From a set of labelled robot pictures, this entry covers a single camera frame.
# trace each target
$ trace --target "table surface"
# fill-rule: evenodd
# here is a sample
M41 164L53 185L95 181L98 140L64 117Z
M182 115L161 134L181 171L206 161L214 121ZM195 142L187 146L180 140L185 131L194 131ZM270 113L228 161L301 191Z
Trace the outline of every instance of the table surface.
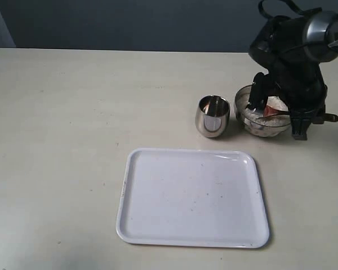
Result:
M338 123L220 139L197 102L262 68L244 53L0 49L0 269L338 269ZM338 59L322 65L338 114ZM239 150L257 162L271 238L259 250L141 246L115 232L138 147Z

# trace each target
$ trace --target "metal cup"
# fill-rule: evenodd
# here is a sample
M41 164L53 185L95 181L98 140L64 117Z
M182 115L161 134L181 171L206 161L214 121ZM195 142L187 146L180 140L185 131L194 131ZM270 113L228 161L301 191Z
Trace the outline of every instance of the metal cup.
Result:
M229 122L230 105L219 96L206 96L199 101L195 126L207 138L221 135Z

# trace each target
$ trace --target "white table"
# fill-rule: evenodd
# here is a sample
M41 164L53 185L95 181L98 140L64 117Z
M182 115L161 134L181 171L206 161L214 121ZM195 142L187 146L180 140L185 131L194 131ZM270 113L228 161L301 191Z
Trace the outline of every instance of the white table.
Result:
M338 123L206 139L199 99L233 104L247 54L0 49L0 269L338 269ZM338 59L322 65L338 114ZM240 150L257 161L272 239L260 250L130 245L115 232L138 147Z

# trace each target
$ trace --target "clear bowl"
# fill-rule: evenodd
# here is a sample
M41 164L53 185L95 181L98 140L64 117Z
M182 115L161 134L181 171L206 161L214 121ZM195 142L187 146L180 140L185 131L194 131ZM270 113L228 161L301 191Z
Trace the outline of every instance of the clear bowl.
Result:
M250 91L252 89L252 85L247 85L244 86L243 88L241 88L234 99L234 111L235 111L235 116L237 117L237 120L241 123L244 124L244 128L246 131L248 131L249 133L255 135L255 136L259 136L259 137L274 137L280 133L282 133L283 131L286 131L291 124L288 123L286 125L282 125L279 127L269 127L267 125L261 125L261 124L257 124L254 121L246 118L242 113L240 108L238 108L238 100L243 96L243 95L247 95L250 94Z

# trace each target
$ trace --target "white tray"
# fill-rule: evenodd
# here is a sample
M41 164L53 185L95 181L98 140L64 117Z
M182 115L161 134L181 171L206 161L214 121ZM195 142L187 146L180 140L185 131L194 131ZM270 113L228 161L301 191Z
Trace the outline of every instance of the white tray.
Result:
M235 151L140 148L116 225L133 244L259 248L269 238L255 163Z

